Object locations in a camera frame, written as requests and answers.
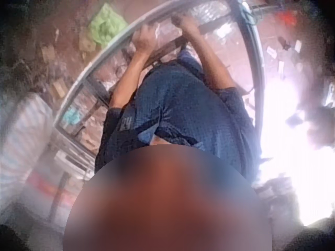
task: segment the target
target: debris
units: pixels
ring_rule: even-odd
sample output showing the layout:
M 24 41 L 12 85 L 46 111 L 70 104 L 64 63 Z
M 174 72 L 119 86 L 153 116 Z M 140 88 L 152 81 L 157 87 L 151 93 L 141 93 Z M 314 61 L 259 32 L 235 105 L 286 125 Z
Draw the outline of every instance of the debris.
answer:
M 80 113 L 78 109 L 70 107 L 64 114 L 63 121 L 70 125 L 75 125 L 80 122 Z
M 85 52 L 95 51 L 96 43 L 87 36 L 86 29 L 82 29 L 79 34 L 79 50 Z
M 51 86 L 51 95 L 55 99 L 61 99 L 68 93 L 68 88 L 62 78 L 55 81 Z
M 302 49 L 302 43 L 301 41 L 297 40 L 296 43 L 295 43 L 295 46 L 294 46 L 294 50 L 298 53 L 300 53 L 300 50 Z
M 278 42 L 282 45 L 285 51 L 288 51 L 288 49 L 291 48 L 291 45 L 289 45 L 283 37 L 278 37 Z
M 284 62 L 283 61 L 279 61 L 279 64 L 278 64 L 278 73 L 281 77 L 281 79 L 284 78 Z
M 53 45 L 42 47 L 42 55 L 45 63 L 52 62 L 55 59 L 55 52 Z
M 94 41 L 105 47 L 127 25 L 126 21 L 105 3 L 91 22 L 89 29 Z
M 276 50 L 272 49 L 270 46 L 267 47 L 266 52 L 273 57 L 274 59 L 277 58 L 277 52 Z
M 59 29 L 56 30 L 56 37 L 54 38 L 54 42 L 57 43 L 59 36 Z

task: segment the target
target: blue shirt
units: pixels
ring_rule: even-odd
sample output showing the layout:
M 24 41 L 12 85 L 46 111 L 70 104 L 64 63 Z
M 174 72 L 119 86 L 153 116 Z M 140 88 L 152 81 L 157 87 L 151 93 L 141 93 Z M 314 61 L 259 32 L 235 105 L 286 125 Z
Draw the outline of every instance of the blue shirt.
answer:
M 236 88 L 209 89 L 197 66 L 172 61 L 148 73 L 134 99 L 108 111 L 95 171 L 148 146 L 153 135 L 222 159 L 248 181 L 258 170 L 260 145 Z

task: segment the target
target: shirt sleeve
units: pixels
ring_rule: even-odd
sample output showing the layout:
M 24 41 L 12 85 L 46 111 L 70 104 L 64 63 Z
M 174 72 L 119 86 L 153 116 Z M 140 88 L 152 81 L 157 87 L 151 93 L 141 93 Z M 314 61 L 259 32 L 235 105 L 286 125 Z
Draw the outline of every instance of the shirt sleeve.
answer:
M 235 87 L 216 90 L 216 93 L 227 106 L 240 132 L 242 142 L 240 148 L 244 151 L 241 157 L 245 162 L 241 174 L 247 180 L 254 181 L 262 151 L 252 120 L 244 107 L 243 99 Z
M 100 148 L 95 158 L 95 170 L 94 170 L 95 173 L 99 171 L 103 166 L 106 165 L 105 160 L 104 160 L 105 159 L 104 152 L 106 149 L 106 145 L 108 143 L 108 140 L 111 134 L 115 131 L 121 116 L 122 116 L 121 108 L 110 108 L 106 114 L 103 135 L 101 137 Z
M 253 128 L 252 120 L 245 109 L 243 99 L 235 87 L 218 89 L 215 93 L 225 103 L 241 128 Z

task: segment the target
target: floor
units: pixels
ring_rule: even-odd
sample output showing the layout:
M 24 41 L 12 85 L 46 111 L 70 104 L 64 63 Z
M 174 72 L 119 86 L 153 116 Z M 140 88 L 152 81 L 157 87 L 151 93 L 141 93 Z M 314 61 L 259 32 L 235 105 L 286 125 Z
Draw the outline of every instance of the floor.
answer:
M 34 37 L 38 45 L 37 55 L 41 53 L 42 46 L 51 44 L 55 50 L 55 60 L 47 64 L 47 73 L 44 73 L 48 75 L 47 79 L 50 82 L 52 82 L 51 79 L 62 77 L 70 87 L 100 51 L 101 48 L 98 46 L 93 52 L 83 53 L 79 50 L 78 37 L 82 27 L 90 23 L 103 2 L 101 0 L 60 1 L 54 12 L 34 26 Z M 108 2 L 127 23 L 131 23 L 163 3 L 164 0 Z M 285 124 L 285 120 L 295 112 L 300 102 L 306 99 L 312 100 L 310 97 L 313 95 L 309 90 L 317 84 L 317 75 L 322 71 L 325 57 L 325 48 L 322 45 L 325 43 L 325 37 L 318 27 L 318 20 L 301 10 L 263 15 L 257 22 L 263 47 L 266 77 L 261 143 L 263 157 L 273 158 L 272 161 L 261 166 L 257 185 L 280 175 L 290 177 L 297 194 L 300 220 L 304 225 L 329 216 L 332 203 L 335 203 L 335 194 L 331 189 L 332 177 L 335 177 L 335 171 L 331 167 L 331 163 L 335 161 L 333 152 L 329 149 L 315 150 L 307 142 L 305 128 L 292 130 Z M 161 23 L 159 44 L 171 41 L 179 34 L 180 32 L 166 20 Z M 292 48 L 288 51 L 284 50 L 278 37 L 283 37 Z M 233 79 L 245 90 L 251 90 L 253 82 L 250 63 L 237 25 L 233 21 L 229 22 L 212 34 L 206 35 L 206 39 L 228 67 Z M 300 53 L 294 50 L 297 40 L 302 42 Z M 275 58 L 268 53 L 269 47 L 275 50 Z M 284 62 L 282 74 L 278 72 L 280 61 Z M 108 89 L 122 76 L 125 64 L 123 57 L 117 54 L 102 65 L 95 73 L 95 77 Z M 254 117 L 253 92 L 244 98 L 248 99 L 249 105 L 246 108 L 250 116 Z M 51 98 L 50 106 L 57 111 L 61 101 Z M 94 106 L 95 102 L 95 98 L 84 90 L 75 100 L 74 106 L 83 115 Z M 105 108 L 100 108 L 85 125 L 81 143 L 93 152 L 98 150 L 106 112 Z M 42 248 L 37 247 L 34 250 L 42 250 Z

